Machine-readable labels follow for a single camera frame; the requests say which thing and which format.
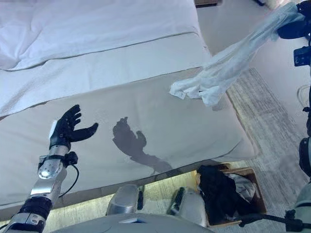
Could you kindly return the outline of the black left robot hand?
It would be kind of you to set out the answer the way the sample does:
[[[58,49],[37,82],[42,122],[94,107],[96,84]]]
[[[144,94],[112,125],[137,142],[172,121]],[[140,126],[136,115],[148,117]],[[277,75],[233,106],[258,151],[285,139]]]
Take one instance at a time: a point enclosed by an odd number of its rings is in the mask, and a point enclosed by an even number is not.
[[[49,149],[56,146],[65,146],[70,150],[71,143],[86,140],[96,133],[98,123],[94,123],[88,128],[75,130],[75,126],[81,122],[81,116],[79,104],[74,105],[63,114],[57,121],[50,137]]]

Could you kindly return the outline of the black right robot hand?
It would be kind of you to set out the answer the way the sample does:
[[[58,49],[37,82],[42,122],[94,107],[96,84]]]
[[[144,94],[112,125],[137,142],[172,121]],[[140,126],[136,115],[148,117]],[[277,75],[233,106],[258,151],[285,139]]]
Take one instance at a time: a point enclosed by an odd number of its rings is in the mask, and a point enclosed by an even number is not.
[[[311,33],[311,1],[305,0],[297,6],[297,13],[303,19],[290,22],[277,30],[277,34],[282,39],[296,39],[305,37]]]

